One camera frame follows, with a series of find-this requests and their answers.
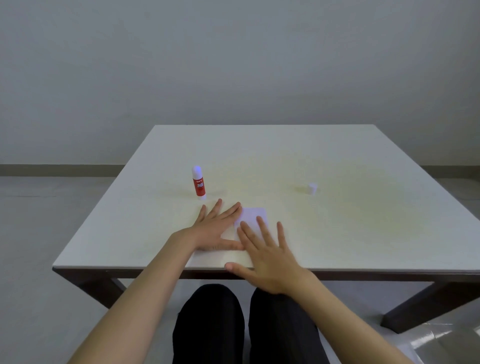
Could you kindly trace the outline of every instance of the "forearm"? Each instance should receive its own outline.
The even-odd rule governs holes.
[[[192,253],[190,242],[171,237],[100,320],[69,363],[142,363]]]
[[[313,319],[342,364],[411,364],[312,273],[306,275],[291,296]]]

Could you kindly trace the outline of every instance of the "person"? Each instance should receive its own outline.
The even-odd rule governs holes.
[[[221,234],[241,214],[236,203],[219,213],[202,206],[195,223],[173,233],[76,350],[70,364],[139,364],[177,280],[195,250],[246,250],[253,270],[237,263],[225,269],[256,286],[251,299],[250,363],[328,363],[318,329],[342,364],[407,364],[396,347],[350,311],[295,260],[277,223],[278,244],[260,217],[263,240],[241,222],[240,242]],[[245,322],[235,295],[225,286],[201,286],[182,307],[173,331],[173,363],[241,363]]]

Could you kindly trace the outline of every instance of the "small white cap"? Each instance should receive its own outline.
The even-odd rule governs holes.
[[[199,180],[202,178],[202,169],[200,166],[195,166],[192,168],[192,176],[194,180]]]
[[[316,183],[310,183],[308,185],[308,194],[315,194],[317,192],[317,184]]]

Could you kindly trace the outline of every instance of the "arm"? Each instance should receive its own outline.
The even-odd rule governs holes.
[[[243,249],[239,242],[220,238],[240,216],[240,203],[218,215],[221,205],[219,199],[208,215],[203,205],[193,226],[170,236],[152,262],[90,332],[70,364],[144,361],[175,284],[194,250]]]
[[[398,348],[350,311],[312,272],[298,265],[280,222],[277,245],[261,217],[257,221],[265,242],[245,222],[238,228],[254,270],[236,263],[225,264],[227,270],[264,291],[293,298],[312,318],[343,364],[412,364]]]

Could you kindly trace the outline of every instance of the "gray floor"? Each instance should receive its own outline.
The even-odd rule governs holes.
[[[63,363],[106,309],[51,271],[65,244],[113,178],[0,177],[0,361]],[[439,182],[480,218],[480,183]],[[159,325],[147,363],[170,363],[171,333],[183,303],[203,284],[179,281]],[[253,292],[245,281],[226,281],[246,320]],[[381,315],[428,282],[326,282],[352,310],[420,363],[478,362],[480,301],[473,301],[402,335],[378,326]],[[325,343],[331,363],[338,359]]]

